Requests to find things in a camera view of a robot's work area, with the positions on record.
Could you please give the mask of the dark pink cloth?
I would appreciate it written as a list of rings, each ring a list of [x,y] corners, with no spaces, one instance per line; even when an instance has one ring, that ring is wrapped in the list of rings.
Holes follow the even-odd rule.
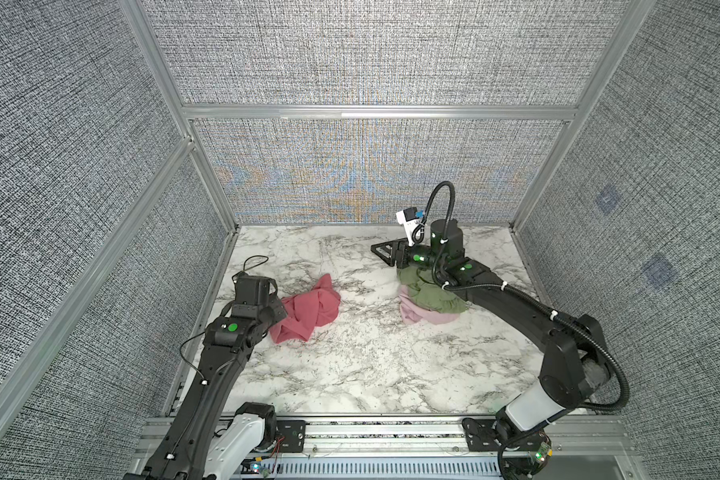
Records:
[[[323,275],[306,292],[283,300],[287,316],[269,329],[275,344],[290,340],[307,342],[319,327],[334,322],[339,315],[341,296],[334,289],[330,274]]]

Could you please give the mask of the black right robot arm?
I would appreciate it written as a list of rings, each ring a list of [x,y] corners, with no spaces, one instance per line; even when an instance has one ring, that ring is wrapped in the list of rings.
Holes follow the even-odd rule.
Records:
[[[401,238],[374,244],[370,250],[397,270],[415,267],[430,273],[436,288],[497,315],[542,352],[536,381],[502,407],[491,424],[463,423],[477,450],[503,445],[519,449],[539,442],[546,425],[586,407],[590,397],[616,376],[615,361],[594,318],[575,318],[548,307],[468,257],[456,221],[435,221],[427,241]]]

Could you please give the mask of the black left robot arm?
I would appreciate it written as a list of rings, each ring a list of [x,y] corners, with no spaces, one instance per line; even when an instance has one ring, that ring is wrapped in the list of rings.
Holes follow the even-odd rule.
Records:
[[[126,479],[229,479],[246,456],[275,443],[272,406],[244,408],[218,442],[215,432],[236,380],[255,346],[287,311],[269,277],[236,275],[235,298],[204,331],[195,377],[155,452]]]

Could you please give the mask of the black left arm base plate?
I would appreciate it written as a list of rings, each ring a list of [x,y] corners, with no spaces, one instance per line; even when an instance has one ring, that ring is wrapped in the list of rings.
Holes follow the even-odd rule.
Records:
[[[277,420],[265,426],[263,452],[302,453],[306,440],[307,423],[303,420]]]

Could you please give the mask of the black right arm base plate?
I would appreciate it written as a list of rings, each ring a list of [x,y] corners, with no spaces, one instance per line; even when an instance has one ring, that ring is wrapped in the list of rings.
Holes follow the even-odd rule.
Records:
[[[497,452],[504,444],[507,445],[507,452],[531,452],[543,450],[543,444],[551,445],[549,437],[543,430],[509,443],[512,438],[524,434],[524,431],[519,430],[504,417],[467,417],[461,420],[461,427],[470,452]]]

